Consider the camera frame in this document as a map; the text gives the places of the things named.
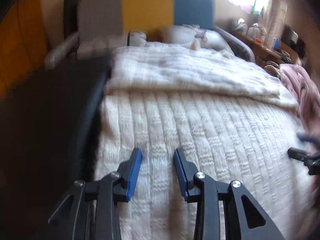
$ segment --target ribbed knit texture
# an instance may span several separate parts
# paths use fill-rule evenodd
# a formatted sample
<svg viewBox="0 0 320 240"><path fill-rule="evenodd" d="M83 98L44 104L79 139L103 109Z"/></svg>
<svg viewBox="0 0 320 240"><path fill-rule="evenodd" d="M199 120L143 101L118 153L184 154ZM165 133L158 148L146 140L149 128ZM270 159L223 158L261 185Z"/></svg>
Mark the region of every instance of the ribbed knit texture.
<svg viewBox="0 0 320 240"><path fill-rule="evenodd" d="M272 94L268 88L261 90L258 86L246 88L241 65L248 68L252 65L237 58L233 61L239 62L235 68L243 77L242 91L247 89L250 97L255 97L257 91L267 91L260 94L263 100L239 97L236 89L228 90L225 93L228 96L217 95L213 93L214 86L208 88L210 93L190 87L182 90L172 86L163 90L154 85L159 79L141 78L139 68L135 72L125 71L138 62L145 66L144 71L149 68L154 73L159 62L172 63L172 59L159 55L169 51L172 48L148 52L140 48L119 50L115 55L114 75L101 105L102 133L95 179L116 170L121 161L129 158L133 147L139 147L143 153L134 197L129 203L120 204L122 239L193 238L196 204L185 203L181 196L172 161L177 147L182 147L187 160L214 179L227 183L240 180L284 236L288 236L293 213L297 214L305 206L310 188L306 168L290 160L286 153L290 146L303 148L295 135L302 131L301 122L288 111L288 106L294 108L294 100L287 95L283 97L285 90L278 89L276 81L254 66L257 71L252 76L256 75L265 85L273 83L273 91L278 89L276 101L272 101L276 105L263 103L274 99L277 92ZM159 61L146 53L156 54ZM186 57L189 52L175 49L174 53ZM202 53L212 53L221 60L221 55L215 52ZM201 61L199 57L188 58L188 62L193 60ZM219 67L217 60L213 60L215 68ZM135 75L140 77L139 87L128 82L134 80ZM221 238L224 239L222 205L220 211Z"/></svg>

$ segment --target bedside table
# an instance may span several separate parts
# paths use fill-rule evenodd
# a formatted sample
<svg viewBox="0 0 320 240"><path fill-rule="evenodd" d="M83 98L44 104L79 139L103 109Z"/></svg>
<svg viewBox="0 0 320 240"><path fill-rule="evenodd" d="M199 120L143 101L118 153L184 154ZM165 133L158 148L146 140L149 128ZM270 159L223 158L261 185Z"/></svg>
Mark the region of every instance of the bedside table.
<svg viewBox="0 0 320 240"><path fill-rule="evenodd" d="M257 43L255 40L247 36L243 36L237 32L233 32L233 35L236 36L243 43L248 45L250 49L252 49L255 56L256 64L258 66L265 67L268 61L273 61L277 64L281 63L280 55L262 46L261 44Z"/></svg>

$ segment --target white knitted blanket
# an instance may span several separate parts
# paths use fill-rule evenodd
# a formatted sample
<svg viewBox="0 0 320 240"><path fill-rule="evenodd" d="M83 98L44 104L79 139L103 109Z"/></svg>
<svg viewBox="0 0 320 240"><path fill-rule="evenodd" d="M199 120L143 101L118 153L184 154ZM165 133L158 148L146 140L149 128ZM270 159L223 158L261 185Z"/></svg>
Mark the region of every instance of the white knitted blanket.
<svg viewBox="0 0 320 240"><path fill-rule="evenodd" d="M218 181L240 180L285 237L307 203L310 177L290 160L303 148L296 101L253 63L213 50L120 48L101 105L95 179L139 147L143 161L129 203L120 205L123 240L192 239L196 205L184 202L172 165L187 160ZM221 238L224 236L220 206Z"/></svg>

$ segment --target screw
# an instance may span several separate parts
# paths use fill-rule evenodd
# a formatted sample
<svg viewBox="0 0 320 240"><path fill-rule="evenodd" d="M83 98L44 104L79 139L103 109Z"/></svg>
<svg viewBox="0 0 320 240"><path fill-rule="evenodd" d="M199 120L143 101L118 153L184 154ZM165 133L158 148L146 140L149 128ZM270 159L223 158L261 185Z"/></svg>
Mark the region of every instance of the screw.
<svg viewBox="0 0 320 240"><path fill-rule="evenodd" d="M241 182L239 180L234 180L232 182L233 187L240 187L241 186Z"/></svg>
<svg viewBox="0 0 320 240"><path fill-rule="evenodd" d="M73 184L75 186L77 186L77 187L82 187L83 186L83 180L76 180Z"/></svg>
<svg viewBox="0 0 320 240"><path fill-rule="evenodd" d="M110 176L114 179L118 179L118 178L120 178L120 173L117 171L113 171L110 173Z"/></svg>
<svg viewBox="0 0 320 240"><path fill-rule="evenodd" d="M198 179L204 179L205 173L202 172L202 171L199 171L199 172L196 173L196 177L197 177Z"/></svg>

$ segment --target wall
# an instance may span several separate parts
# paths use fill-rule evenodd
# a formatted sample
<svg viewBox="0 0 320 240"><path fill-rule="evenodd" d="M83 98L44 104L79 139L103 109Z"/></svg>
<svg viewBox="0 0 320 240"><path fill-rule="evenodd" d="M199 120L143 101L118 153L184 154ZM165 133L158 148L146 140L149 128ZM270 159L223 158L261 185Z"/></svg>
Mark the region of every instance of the wall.
<svg viewBox="0 0 320 240"><path fill-rule="evenodd" d="M308 8L301 0L287 0L287 13L284 23L289 25L307 46L308 63L311 75L320 74L320 30L313 21Z"/></svg>
<svg viewBox="0 0 320 240"><path fill-rule="evenodd" d="M0 97L43 65L48 53L40 0L16 0L0 23Z"/></svg>
<svg viewBox="0 0 320 240"><path fill-rule="evenodd" d="M63 41L63 0L41 0L41 3L44 26L54 48ZM215 0L217 26L228 29L230 19L234 18L249 20L250 15L226 0Z"/></svg>

